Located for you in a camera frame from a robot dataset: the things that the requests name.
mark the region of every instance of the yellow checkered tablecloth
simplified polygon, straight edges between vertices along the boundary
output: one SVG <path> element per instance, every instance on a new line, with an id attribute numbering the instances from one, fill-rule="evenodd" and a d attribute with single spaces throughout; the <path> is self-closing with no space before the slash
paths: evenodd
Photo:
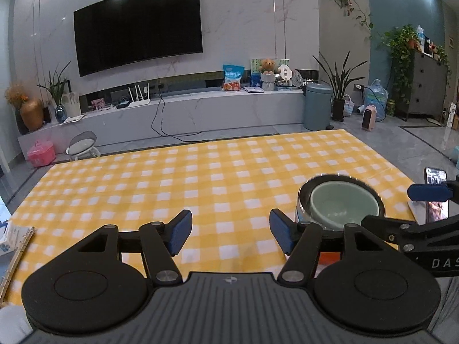
<path id="1" fill-rule="evenodd" d="M 21 303 L 37 268 L 105 224 L 137 230 L 183 208 L 193 229 L 174 258 L 189 271 L 277 274 L 284 256 L 269 230 L 272 208 L 294 218 L 297 193 L 321 173 L 351 175 L 382 197 L 386 215 L 412 219 L 411 184 L 381 155 L 344 130 L 260 136 L 125 153 L 53 166 L 11 220 L 37 232 L 6 299 Z M 141 257 L 123 261 L 143 272 Z"/>

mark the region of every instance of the teddy bear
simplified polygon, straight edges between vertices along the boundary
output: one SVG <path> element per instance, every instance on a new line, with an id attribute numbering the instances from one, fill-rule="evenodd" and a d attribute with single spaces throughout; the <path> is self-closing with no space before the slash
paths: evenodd
<path id="1" fill-rule="evenodd" d="M 260 71 L 260 74 L 278 73 L 276 62 L 273 59 L 264 59 L 258 70 Z"/>

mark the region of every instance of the green plant pot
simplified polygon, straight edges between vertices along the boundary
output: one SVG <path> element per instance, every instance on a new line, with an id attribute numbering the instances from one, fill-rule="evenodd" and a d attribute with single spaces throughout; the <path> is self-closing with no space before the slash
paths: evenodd
<path id="1" fill-rule="evenodd" d="M 387 100 L 386 115 L 389 115 L 389 116 L 395 115 L 395 101 L 393 99 Z"/>
<path id="2" fill-rule="evenodd" d="M 344 121 L 344 100 L 343 99 L 334 99 L 333 100 L 333 112 L 331 115 L 331 118 L 333 120 L 336 120 L 337 122 L 343 122 Z"/>

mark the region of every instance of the gray floor tile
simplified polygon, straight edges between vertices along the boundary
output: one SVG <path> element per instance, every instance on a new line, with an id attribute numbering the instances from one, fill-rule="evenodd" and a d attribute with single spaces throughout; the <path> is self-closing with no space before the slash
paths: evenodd
<path id="1" fill-rule="evenodd" d="M 23 161 L 0 178 L 0 195 L 5 203 L 34 171 L 30 163 Z"/>
<path id="2" fill-rule="evenodd" d="M 369 132 L 362 129 L 362 116 L 358 114 L 345 118 L 343 123 L 332 122 L 335 129 L 345 129 L 391 163 L 435 152 L 424 142 L 399 128 L 399 125 L 405 124 L 407 123 L 403 120 L 388 116 L 384 121 L 376 123 L 375 128 Z"/>
<path id="3" fill-rule="evenodd" d="M 6 205 L 11 214 L 21 205 L 22 201 L 29 195 L 38 181 L 50 170 L 50 166 L 38 168 L 24 186 L 14 195 L 10 203 Z"/>
<path id="4" fill-rule="evenodd" d="M 426 167 L 443 169 L 446 171 L 448 178 L 454 178 L 457 174 L 455 165 L 437 152 L 401 159 L 392 163 L 415 183 L 424 182 L 424 168 Z"/>
<path id="5" fill-rule="evenodd" d="M 288 133 L 299 133 L 299 132 L 310 132 L 308 129 L 303 127 L 302 124 L 282 124 L 274 126 L 277 133 L 288 134 Z"/>
<path id="6" fill-rule="evenodd" d="M 430 143 L 449 157 L 454 147 L 459 146 L 459 132 L 451 128 L 408 128 L 407 131 Z"/>
<path id="7" fill-rule="evenodd" d="M 70 158 L 67 154 L 56 154 L 56 159 L 53 160 L 53 164 L 62 163 L 66 161 L 70 161 Z"/>
<path id="8" fill-rule="evenodd" d="M 183 143 L 195 143 L 214 141 L 226 138 L 238 138 L 246 136 L 261 136 L 266 134 L 276 134 L 276 129 L 272 126 L 259 126 L 249 128 L 224 129 L 219 131 L 202 132 L 190 136 L 177 136 L 177 138 L 166 136 L 147 138 L 143 140 L 122 142 L 112 145 L 97 147 L 101 154 L 113 154 L 129 150 L 139 150 L 144 148 L 155 148 L 161 146 L 179 145 Z"/>

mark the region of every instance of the tissue box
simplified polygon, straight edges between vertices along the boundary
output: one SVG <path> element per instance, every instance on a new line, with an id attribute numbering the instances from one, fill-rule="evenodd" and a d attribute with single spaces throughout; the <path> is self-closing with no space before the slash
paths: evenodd
<path id="1" fill-rule="evenodd" d="M 0 226 L 0 256 L 2 256 L 15 250 L 19 227 L 12 222 L 4 222 Z"/>

